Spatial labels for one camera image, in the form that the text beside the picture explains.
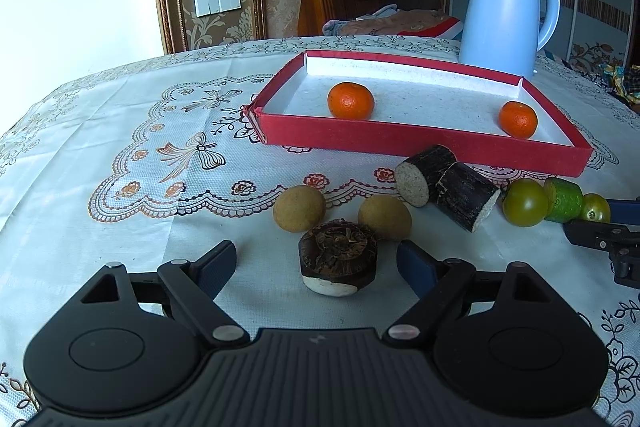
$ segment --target white lace tablecloth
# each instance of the white lace tablecloth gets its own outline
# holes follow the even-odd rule
[[[451,61],[458,52],[455,42],[395,37],[217,46],[65,84],[2,137],[0,427],[22,425],[37,410],[22,372],[30,338],[107,261],[152,271],[234,241],[238,269],[216,302],[252,335],[259,327],[382,330],[415,302],[395,269],[394,245],[382,247],[364,291],[346,299],[310,292],[299,235],[271,218],[277,196],[303,183],[324,192],[328,219],[355,219],[368,194],[397,194],[399,158],[264,146],[242,117],[241,106],[290,58],[318,48]],[[594,148],[578,180],[583,191],[640,196],[640,116],[547,58],[536,69],[533,84]],[[494,180],[544,178],[478,169]],[[433,206],[411,211],[411,239],[438,259],[461,257],[481,270],[520,260],[541,273],[609,347],[596,410],[620,426],[640,421],[638,291],[613,283],[606,254],[572,247],[556,223],[512,227],[499,210],[473,234]]]

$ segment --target circular joint cap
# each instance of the circular joint cap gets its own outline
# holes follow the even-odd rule
[[[213,338],[220,342],[233,342],[242,338],[244,330],[239,326],[218,326],[213,330]]]
[[[387,333],[396,341],[411,341],[420,335],[420,330],[411,324],[396,324],[391,326]]]

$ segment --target light blue kettle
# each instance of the light blue kettle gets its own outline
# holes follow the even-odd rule
[[[533,77],[536,53],[558,24],[560,0],[469,0],[460,42],[461,64]]]

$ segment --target pillow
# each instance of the pillow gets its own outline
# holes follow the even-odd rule
[[[462,36],[463,23],[440,10],[397,10],[385,6],[370,16],[354,21],[329,21],[322,28],[326,36],[398,35],[457,39]]]

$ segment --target orange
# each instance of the orange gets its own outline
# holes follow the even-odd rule
[[[509,136],[526,140],[538,127],[536,112],[525,103],[507,102],[498,114],[500,128]]]
[[[370,90],[353,82],[336,84],[326,97],[329,111],[335,118],[367,120],[375,104]]]

